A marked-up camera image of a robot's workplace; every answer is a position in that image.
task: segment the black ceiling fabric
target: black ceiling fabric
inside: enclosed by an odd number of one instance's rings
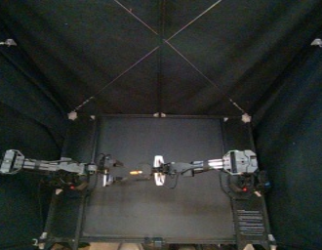
[[[94,96],[80,112],[240,115],[308,46],[322,1],[0,0],[0,20],[66,112]]]

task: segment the metal bracket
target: metal bracket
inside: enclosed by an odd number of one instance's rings
[[[164,245],[164,239],[161,237],[155,237],[153,238],[153,245],[156,248],[161,248]]]

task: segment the black fabric curtain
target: black fabric curtain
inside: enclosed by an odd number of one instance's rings
[[[256,112],[255,139],[283,249],[322,249],[322,48],[307,48]]]
[[[0,21],[0,41],[12,37]],[[44,86],[21,47],[0,47],[0,158],[6,149],[26,157],[60,158],[68,119]],[[49,199],[38,181],[25,173],[0,176],[0,249],[32,249],[30,239],[42,232]]]

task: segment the metal rod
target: metal rod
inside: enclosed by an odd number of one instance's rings
[[[144,24],[144,26],[157,35],[157,32],[152,29],[152,27],[133,14],[133,11],[129,10],[120,1],[113,0],[124,9],[125,11]]]
[[[159,49],[159,46],[155,47],[151,52],[148,52],[141,59],[138,59],[120,74],[118,76],[97,91],[97,93],[94,95],[92,95],[73,110],[72,112],[76,112],[77,110],[80,110],[86,104],[88,102],[96,98],[96,96],[98,96],[102,91],[144,61],[144,59],[147,59],[151,54]]]
[[[163,51],[164,51],[164,32],[165,32],[165,0],[157,1],[159,17],[157,17],[157,29],[159,29],[159,39],[157,39],[157,112],[163,112]]]
[[[177,34],[181,33],[183,30],[185,30],[187,27],[191,26],[191,25],[204,16],[204,15],[213,9],[213,7],[215,7],[221,1],[223,1],[223,0],[219,0],[216,3],[213,3],[213,4],[209,6],[209,8],[207,8],[207,10],[205,10],[204,12],[201,12],[201,13],[196,16],[196,18],[195,18],[192,21],[189,21],[188,24],[187,24],[183,28],[179,29],[179,31],[167,39],[167,41],[171,41],[171,40],[177,36]]]
[[[169,47],[175,50],[175,52],[181,56],[181,58],[187,61],[187,63],[191,65],[191,67],[199,72],[199,74],[204,77],[204,79],[208,81],[208,83],[219,90],[221,95],[228,99],[228,101],[232,103],[232,105],[241,111],[241,113],[245,113],[244,109],[239,106],[239,104],[232,100],[232,98],[225,94],[225,92],[220,89],[217,84],[205,76],[205,74],[199,70],[199,68],[193,65],[193,63],[188,60],[188,58],[183,55],[183,53],[177,50],[177,48],[169,43],[168,40],[165,40],[165,43],[169,45]]]

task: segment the black tent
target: black tent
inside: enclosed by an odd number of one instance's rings
[[[68,114],[252,117],[284,249],[322,249],[322,1],[0,1],[0,157],[57,159]],[[0,177],[0,245],[41,234]]]

